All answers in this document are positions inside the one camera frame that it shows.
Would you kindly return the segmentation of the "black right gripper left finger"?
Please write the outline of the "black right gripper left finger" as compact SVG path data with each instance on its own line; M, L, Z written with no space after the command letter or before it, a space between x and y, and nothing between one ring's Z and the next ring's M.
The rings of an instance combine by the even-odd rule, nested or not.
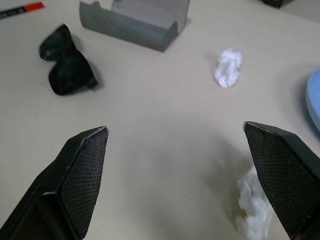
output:
M2 240L83 240L100 192L109 130L83 131L32 182L0 229Z

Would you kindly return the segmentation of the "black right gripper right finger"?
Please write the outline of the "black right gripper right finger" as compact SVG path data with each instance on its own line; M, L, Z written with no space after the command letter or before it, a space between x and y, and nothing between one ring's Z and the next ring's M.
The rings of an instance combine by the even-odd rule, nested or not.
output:
M320 238L320 159L294 133L246 121L261 187L291 240Z

